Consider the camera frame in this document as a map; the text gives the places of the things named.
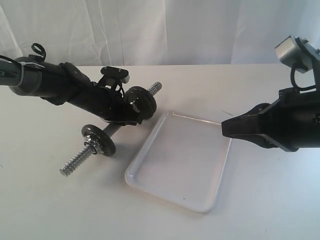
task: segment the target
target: plastic tray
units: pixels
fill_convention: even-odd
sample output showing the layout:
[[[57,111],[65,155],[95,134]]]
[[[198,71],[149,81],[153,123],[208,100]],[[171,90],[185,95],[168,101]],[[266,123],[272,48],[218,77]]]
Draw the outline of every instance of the plastic tray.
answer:
[[[216,122],[167,112],[126,170],[133,188],[196,212],[215,203],[231,139]]]

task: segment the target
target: white table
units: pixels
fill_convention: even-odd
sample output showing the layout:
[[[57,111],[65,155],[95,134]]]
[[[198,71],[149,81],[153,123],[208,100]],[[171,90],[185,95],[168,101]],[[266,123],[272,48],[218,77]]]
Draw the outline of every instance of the white table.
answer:
[[[68,103],[54,106],[0,87],[0,239],[313,240],[320,236],[320,149],[287,153],[233,140],[215,208],[195,213],[130,188],[124,172],[161,112],[221,122],[273,102],[290,86],[281,64],[128,66],[130,86],[161,81],[158,111],[112,139],[69,177],[59,168],[83,146],[81,128],[106,126]],[[91,80],[100,67],[80,67]],[[312,72],[297,74],[311,84]]]

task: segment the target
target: table surface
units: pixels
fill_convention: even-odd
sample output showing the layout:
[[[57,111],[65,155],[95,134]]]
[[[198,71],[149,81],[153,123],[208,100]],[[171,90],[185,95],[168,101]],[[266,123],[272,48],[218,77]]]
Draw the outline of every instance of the table surface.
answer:
[[[0,88],[0,239],[319,239],[320,149],[287,153],[233,140],[216,206],[196,213],[129,187],[124,173],[167,110],[221,122],[290,87],[281,64],[128,66],[130,86],[160,81],[158,110],[121,128],[112,158],[95,155],[69,177],[59,168],[83,146],[81,128],[106,126],[70,104]],[[100,67],[80,69],[92,81]],[[297,74],[300,85],[312,72]]]

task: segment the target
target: white backdrop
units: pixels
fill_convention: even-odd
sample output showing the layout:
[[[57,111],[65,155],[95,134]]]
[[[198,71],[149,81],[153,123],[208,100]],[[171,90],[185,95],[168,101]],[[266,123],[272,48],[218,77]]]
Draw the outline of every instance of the white backdrop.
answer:
[[[42,44],[75,65],[277,63],[288,35],[320,47],[319,0],[0,0],[0,54]]]

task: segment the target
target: white curtain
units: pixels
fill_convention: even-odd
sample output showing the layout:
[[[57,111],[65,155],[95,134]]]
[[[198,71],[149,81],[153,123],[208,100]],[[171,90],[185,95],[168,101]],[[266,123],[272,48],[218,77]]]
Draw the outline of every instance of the white curtain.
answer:
[[[0,0],[0,54],[75,65],[277,63],[289,35],[320,47],[319,0]]]

